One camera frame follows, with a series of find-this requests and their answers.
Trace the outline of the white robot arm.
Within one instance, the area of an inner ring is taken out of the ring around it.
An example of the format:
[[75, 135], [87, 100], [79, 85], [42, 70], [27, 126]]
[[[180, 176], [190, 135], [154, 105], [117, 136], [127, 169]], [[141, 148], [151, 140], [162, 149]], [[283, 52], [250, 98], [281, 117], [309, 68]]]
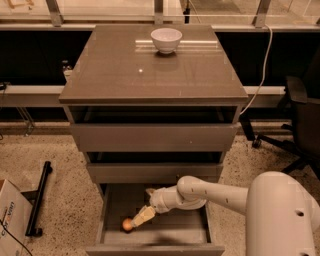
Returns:
[[151, 189], [149, 195], [149, 204], [131, 221], [134, 228], [157, 214], [212, 202], [245, 216], [246, 256], [316, 256], [313, 232], [320, 226], [320, 206], [282, 172], [262, 173], [247, 188], [184, 176], [172, 187]]

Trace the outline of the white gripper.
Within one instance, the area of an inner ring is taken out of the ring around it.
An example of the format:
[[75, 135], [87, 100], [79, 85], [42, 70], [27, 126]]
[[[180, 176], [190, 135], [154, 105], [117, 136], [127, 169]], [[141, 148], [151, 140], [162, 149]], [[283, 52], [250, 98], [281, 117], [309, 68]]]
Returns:
[[138, 214], [132, 219], [133, 228], [139, 227], [143, 223], [155, 217], [156, 212], [163, 214], [172, 210], [175, 206], [175, 191], [170, 188], [147, 188], [151, 206], [143, 206]]

